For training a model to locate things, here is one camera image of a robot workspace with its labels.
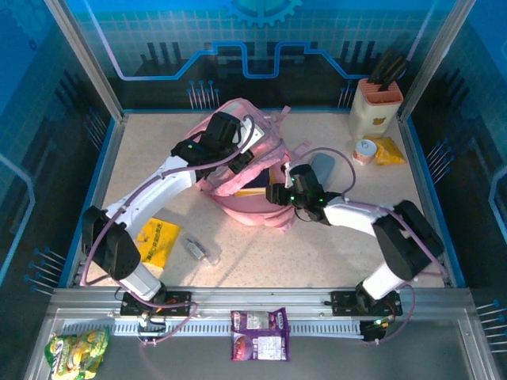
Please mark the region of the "small yellow booklet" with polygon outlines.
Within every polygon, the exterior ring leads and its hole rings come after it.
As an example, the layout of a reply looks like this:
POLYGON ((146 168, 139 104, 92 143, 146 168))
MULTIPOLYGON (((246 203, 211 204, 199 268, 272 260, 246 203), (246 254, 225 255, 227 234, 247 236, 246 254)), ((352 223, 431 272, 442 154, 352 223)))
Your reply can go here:
POLYGON ((148 267, 164 269, 180 232, 178 225, 151 218, 135 239, 141 261, 148 267))

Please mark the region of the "pink backpack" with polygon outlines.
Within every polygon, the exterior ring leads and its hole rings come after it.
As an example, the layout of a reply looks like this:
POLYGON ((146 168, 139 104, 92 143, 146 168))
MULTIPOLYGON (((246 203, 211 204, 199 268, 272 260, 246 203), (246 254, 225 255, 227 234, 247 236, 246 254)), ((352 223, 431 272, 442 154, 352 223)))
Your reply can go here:
POLYGON ((238 196, 237 192, 262 173, 269 175, 269 184, 283 184, 285 174, 281 166, 294 162, 310 149, 311 143, 302 141, 295 149, 290 149, 280 131, 281 124, 291 108, 269 115, 255 107, 250 101, 235 98, 217 109, 239 120, 244 116, 253 117, 255 125, 263 136, 250 147, 252 161, 238 174, 228 166, 222 165, 205 179, 198 180, 196 187, 210 200, 214 201, 226 214, 247 226, 269 226, 281 232, 289 230, 295 221, 294 207, 270 203, 265 193, 238 196))

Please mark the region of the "green yellow snack bag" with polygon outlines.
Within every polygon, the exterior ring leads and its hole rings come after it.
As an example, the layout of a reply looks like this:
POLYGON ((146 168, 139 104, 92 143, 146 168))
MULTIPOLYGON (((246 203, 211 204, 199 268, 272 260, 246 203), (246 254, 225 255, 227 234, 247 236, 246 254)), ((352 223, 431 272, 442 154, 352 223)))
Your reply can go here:
POLYGON ((110 328, 78 335, 53 335, 44 348, 51 380, 91 380, 97 375, 109 345, 110 328))

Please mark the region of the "aluminium side rail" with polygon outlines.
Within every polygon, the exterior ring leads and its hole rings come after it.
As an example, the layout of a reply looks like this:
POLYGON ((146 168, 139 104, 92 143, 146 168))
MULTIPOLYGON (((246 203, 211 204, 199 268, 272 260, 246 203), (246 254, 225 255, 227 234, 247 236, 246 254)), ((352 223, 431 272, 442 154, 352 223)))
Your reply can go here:
POLYGON ((456 250, 441 209, 435 184, 430 176, 429 167, 414 123, 411 118, 408 120, 401 120, 398 118, 398 127, 417 187, 422 210, 429 220, 429 223, 433 226, 444 243, 443 260, 444 266, 448 271, 448 279, 445 280, 444 283, 451 287, 465 288, 467 286, 466 281, 459 265, 459 259, 456 255, 456 250))
POLYGON ((111 120, 108 126, 106 136, 104 142, 102 143, 97 163, 93 171, 90 186, 82 206, 81 214, 78 217, 78 222, 74 230, 67 259, 59 279, 59 284, 57 285, 58 288, 69 287, 73 282, 74 275, 82 257, 82 214, 90 206, 101 206, 104 202, 105 194, 108 190, 110 178, 112 176, 112 171, 127 122, 128 115, 124 115, 121 121, 117 122, 115 120, 111 120))

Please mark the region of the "pink white can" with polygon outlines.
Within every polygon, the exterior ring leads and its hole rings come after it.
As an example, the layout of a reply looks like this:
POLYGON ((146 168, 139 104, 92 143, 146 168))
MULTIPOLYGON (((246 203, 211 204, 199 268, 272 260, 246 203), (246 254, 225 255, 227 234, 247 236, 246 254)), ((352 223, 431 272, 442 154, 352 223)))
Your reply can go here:
POLYGON ((359 140, 353 150, 353 160, 360 165, 369 164, 377 152, 376 144, 370 139, 359 140))

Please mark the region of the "aluminium frame post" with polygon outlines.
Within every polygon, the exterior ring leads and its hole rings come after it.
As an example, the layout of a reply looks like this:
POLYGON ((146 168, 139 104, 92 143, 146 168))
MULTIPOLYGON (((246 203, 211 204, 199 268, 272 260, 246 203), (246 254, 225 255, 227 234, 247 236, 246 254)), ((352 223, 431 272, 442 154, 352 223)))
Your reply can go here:
POLYGON ((462 28, 476 0, 456 0, 399 109, 398 121, 408 120, 462 28))
POLYGON ((44 0, 44 3, 88 75, 93 87, 104 102, 111 117, 117 123, 122 122, 124 110, 67 4, 64 0, 44 0))

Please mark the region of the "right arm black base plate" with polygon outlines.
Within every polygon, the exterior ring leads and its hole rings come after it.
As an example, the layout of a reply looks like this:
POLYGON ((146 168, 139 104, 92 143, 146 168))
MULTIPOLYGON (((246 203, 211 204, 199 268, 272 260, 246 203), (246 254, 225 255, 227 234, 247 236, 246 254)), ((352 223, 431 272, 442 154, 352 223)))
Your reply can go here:
POLYGON ((401 300, 396 291, 380 300, 369 298, 356 291, 333 291, 330 306, 335 317, 387 317, 403 315, 401 300))

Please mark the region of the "cream knife block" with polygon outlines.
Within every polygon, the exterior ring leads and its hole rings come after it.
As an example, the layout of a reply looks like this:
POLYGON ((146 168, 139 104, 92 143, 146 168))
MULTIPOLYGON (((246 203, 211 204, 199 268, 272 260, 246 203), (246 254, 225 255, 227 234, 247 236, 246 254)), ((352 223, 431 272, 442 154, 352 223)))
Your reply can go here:
POLYGON ((403 100, 397 82, 383 89, 366 78, 359 80, 349 114, 349 134, 352 139, 357 141, 365 136, 381 136, 403 100))

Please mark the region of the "grey metal shelf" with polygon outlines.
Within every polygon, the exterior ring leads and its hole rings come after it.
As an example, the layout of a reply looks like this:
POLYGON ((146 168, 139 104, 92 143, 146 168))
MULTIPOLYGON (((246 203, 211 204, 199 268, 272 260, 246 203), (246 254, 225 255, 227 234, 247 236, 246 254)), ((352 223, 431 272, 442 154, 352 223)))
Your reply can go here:
MULTIPOLYGON (((359 317, 288 314, 290 321, 337 321, 359 317)), ((187 322, 230 321, 229 310, 190 320, 168 317, 163 342, 144 347, 137 336, 113 336, 96 380, 507 380, 506 342, 493 342, 475 309, 451 317, 417 317, 415 294, 402 294, 401 332, 385 342, 337 337, 290 336, 289 362, 234 362, 229 336, 176 336, 187 322)), ((116 312, 51 313, 46 318, 21 380, 49 380, 44 346, 67 321, 134 319, 116 312)))

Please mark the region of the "dark blue book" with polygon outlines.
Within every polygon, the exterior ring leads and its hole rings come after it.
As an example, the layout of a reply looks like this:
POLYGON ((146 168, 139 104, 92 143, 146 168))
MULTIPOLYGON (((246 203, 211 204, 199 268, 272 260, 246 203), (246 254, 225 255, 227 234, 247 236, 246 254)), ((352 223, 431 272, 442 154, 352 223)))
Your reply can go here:
POLYGON ((266 188, 272 183, 272 170, 270 168, 263 169, 253 180, 246 183, 242 190, 266 188))

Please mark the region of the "aluminium cross beam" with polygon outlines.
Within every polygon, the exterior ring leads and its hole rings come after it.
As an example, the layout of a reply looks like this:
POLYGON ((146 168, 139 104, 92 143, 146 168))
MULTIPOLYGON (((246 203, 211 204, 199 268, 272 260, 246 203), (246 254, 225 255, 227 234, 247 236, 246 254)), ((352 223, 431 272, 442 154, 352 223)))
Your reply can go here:
MULTIPOLYGON (((286 307, 290 314, 315 316, 329 314, 324 302, 330 300, 332 288, 211 288, 177 287, 189 291, 205 315, 223 314, 232 309, 277 309, 286 307)), ((451 317, 475 308, 473 298, 464 288, 417 287, 417 317, 451 317)), ((86 312, 107 314, 120 308, 120 293, 114 287, 58 289, 50 298, 48 311, 83 315, 86 312)))

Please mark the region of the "small controller board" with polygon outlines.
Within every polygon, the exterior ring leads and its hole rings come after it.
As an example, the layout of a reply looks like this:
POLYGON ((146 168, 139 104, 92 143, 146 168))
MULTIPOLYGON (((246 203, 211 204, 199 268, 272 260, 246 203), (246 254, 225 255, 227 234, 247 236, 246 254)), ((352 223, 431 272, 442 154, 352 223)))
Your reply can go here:
POLYGON ((166 323, 154 321, 153 316, 147 311, 143 312, 138 318, 137 337, 142 345, 156 345, 166 334, 166 323))
POLYGON ((360 322, 360 334, 363 336, 363 341, 373 342, 383 339, 387 334, 388 327, 396 320, 394 314, 386 317, 377 317, 372 321, 360 322))

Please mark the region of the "grey-blue pencil case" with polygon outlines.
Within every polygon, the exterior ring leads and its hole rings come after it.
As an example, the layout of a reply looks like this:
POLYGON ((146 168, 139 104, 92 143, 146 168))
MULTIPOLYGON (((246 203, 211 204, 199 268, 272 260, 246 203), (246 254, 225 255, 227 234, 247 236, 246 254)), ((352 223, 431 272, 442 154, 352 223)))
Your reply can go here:
POLYGON ((325 187, 334 170, 335 159, 328 154, 318 153, 311 162, 310 166, 322 187, 325 187))

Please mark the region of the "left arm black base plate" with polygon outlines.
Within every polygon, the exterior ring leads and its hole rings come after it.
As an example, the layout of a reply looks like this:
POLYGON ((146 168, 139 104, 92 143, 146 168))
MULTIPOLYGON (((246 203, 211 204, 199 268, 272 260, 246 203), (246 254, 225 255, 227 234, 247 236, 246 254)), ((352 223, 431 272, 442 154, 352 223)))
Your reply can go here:
POLYGON ((150 317, 187 317, 190 314, 190 302, 192 294, 189 291, 168 291, 162 303, 171 308, 159 308, 148 306, 136 300, 131 294, 124 293, 121 306, 121 317, 141 317, 147 313, 150 317))

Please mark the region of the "black handled knife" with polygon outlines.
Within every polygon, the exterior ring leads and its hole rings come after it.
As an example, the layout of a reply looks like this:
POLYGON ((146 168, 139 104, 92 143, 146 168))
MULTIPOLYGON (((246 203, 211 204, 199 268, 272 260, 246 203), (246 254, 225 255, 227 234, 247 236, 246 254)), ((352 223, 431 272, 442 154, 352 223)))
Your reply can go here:
POLYGON ((385 69, 379 77, 375 80, 376 85, 385 85, 387 80, 392 76, 392 74, 405 62, 405 58, 400 55, 397 57, 390 66, 385 69))
POLYGON ((405 72, 408 65, 409 62, 407 60, 403 60, 402 62, 400 62, 400 64, 398 64, 396 68, 394 68, 392 72, 390 72, 389 75, 387 76, 387 79, 383 84, 383 89, 388 90, 391 83, 395 82, 398 79, 398 77, 405 72))
POLYGON ((389 65, 389 62, 391 60, 391 56, 393 54, 393 50, 391 48, 387 49, 382 56, 380 57, 379 61, 375 65, 372 73, 368 77, 369 83, 375 83, 383 73, 383 71, 386 69, 386 67, 389 65))

